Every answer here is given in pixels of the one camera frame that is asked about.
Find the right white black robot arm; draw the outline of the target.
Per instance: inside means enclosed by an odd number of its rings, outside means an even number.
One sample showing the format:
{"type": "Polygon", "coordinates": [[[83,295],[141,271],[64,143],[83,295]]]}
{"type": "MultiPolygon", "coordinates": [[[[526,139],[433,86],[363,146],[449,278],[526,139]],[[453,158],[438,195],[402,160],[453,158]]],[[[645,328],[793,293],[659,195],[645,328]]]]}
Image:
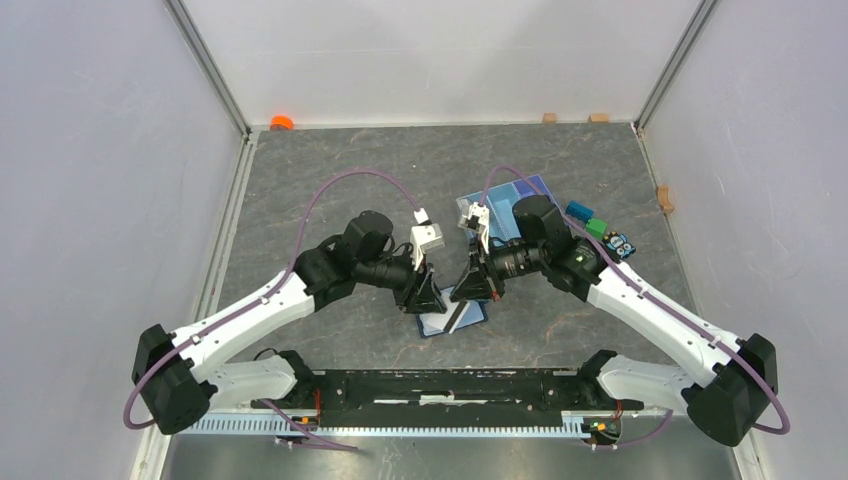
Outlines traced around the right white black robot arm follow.
{"type": "Polygon", "coordinates": [[[490,235],[489,209],[461,203],[459,225],[472,238],[452,301],[496,301],[507,280],[539,273],[555,289],[624,322],[673,361],[646,363],[600,351],[579,371],[577,392],[585,405],[634,400],[683,412],[701,432],[729,447],[753,429],[787,433],[770,340],[757,333],[742,338],[670,299],[597,239],[573,235],[574,223],[544,194],[520,199],[512,215],[519,235],[500,242],[490,235]]]}

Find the blue card holder wallet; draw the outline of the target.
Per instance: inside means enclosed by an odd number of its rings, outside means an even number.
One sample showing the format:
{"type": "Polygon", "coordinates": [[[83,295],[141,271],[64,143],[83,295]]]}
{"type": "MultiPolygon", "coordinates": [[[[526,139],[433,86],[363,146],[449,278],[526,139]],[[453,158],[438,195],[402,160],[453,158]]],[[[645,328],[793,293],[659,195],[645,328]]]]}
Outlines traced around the blue card holder wallet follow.
{"type": "Polygon", "coordinates": [[[453,302],[450,299],[453,287],[441,290],[442,300],[448,310],[444,314],[428,313],[416,316],[419,334],[429,338],[443,334],[452,334],[488,320],[484,301],[453,302]]]}

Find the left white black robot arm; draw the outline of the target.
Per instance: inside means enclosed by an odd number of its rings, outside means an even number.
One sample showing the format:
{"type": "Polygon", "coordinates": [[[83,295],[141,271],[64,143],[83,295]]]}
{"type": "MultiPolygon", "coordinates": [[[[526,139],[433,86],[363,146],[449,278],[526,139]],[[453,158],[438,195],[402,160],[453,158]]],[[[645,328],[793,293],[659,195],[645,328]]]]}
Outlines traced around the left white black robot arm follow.
{"type": "Polygon", "coordinates": [[[359,284],[390,291],[406,314],[447,310],[427,253],[444,245],[438,224],[425,212],[415,216],[410,239],[396,252],[393,224],[366,210],[345,230],[299,253],[258,290],[210,317],[168,332],[160,324],[139,337],[124,407],[133,430],[156,427],[163,435],[182,432],[212,408],[254,400],[306,405],[313,379],[276,355],[233,362],[233,357],[273,331],[350,296],[359,284]]]}

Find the blue purple three-bin tray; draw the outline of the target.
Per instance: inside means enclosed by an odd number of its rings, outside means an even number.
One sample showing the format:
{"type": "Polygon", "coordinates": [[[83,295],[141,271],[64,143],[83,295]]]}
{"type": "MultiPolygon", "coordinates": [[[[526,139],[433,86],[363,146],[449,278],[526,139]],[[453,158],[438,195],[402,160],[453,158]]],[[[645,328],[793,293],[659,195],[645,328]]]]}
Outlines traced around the blue purple three-bin tray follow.
{"type": "Polygon", "coordinates": [[[557,208],[560,207],[540,174],[533,174],[528,179],[529,182],[518,179],[488,190],[486,205],[489,209],[489,233],[497,244],[520,237],[512,208],[519,200],[535,195],[536,190],[548,196],[557,208]]]}

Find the grey credit card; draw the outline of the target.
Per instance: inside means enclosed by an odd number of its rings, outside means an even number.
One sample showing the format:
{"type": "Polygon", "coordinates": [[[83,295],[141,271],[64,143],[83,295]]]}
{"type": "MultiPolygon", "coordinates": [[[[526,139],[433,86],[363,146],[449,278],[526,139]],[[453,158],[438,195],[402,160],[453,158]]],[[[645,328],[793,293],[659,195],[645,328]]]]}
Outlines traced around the grey credit card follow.
{"type": "Polygon", "coordinates": [[[452,334],[468,308],[467,301],[459,301],[453,306],[453,310],[451,311],[451,315],[448,317],[448,320],[445,322],[443,331],[448,334],[452,334]]]}

